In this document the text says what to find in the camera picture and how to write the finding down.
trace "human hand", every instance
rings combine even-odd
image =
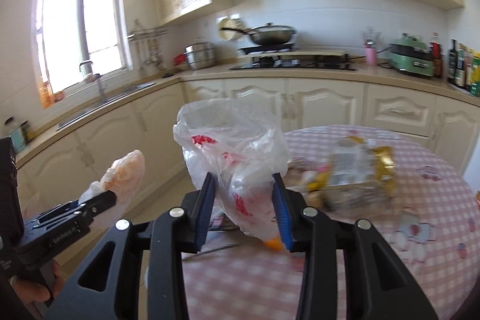
[[[52,260],[52,271],[55,275],[55,283],[51,290],[53,298],[57,298],[65,285],[65,279],[62,277],[62,270],[56,260]],[[11,286],[25,304],[45,302],[50,298],[50,292],[46,287],[32,281],[25,281],[15,277]]]

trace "gas stove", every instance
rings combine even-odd
[[[231,69],[265,69],[265,68],[308,68],[356,71],[349,55],[335,51],[292,51],[258,53],[242,56],[250,62]]]

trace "triangular cutout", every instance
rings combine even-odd
[[[377,266],[381,289],[386,292],[405,287],[407,285],[406,280],[397,270],[394,263],[390,261],[390,257],[385,250],[377,243],[371,245],[371,250]]]
[[[107,287],[107,279],[109,277],[114,250],[114,242],[109,241],[106,243],[80,276],[78,285],[87,289],[96,290],[97,292],[103,292]]]

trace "kitchen sink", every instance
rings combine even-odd
[[[99,100],[98,102],[95,102],[95,103],[91,104],[90,106],[86,107],[85,109],[79,110],[76,113],[72,114],[71,116],[67,117],[66,119],[60,121],[58,123],[57,130],[60,130],[60,129],[70,125],[72,122],[88,115],[92,111],[97,110],[97,109],[105,106],[106,104],[112,103],[112,102],[114,102],[114,101],[116,101],[120,98],[126,97],[127,95],[130,95],[133,92],[140,91],[140,90],[143,90],[144,88],[153,86],[154,84],[155,84],[155,82],[142,83],[142,84],[138,84],[138,85],[135,85],[135,86],[129,86],[129,87],[126,87],[125,90],[123,90],[120,93],[107,96],[104,100]]]

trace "window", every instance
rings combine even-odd
[[[80,83],[79,64],[104,75],[123,68],[115,0],[38,0],[37,46],[42,83],[55,94]]]

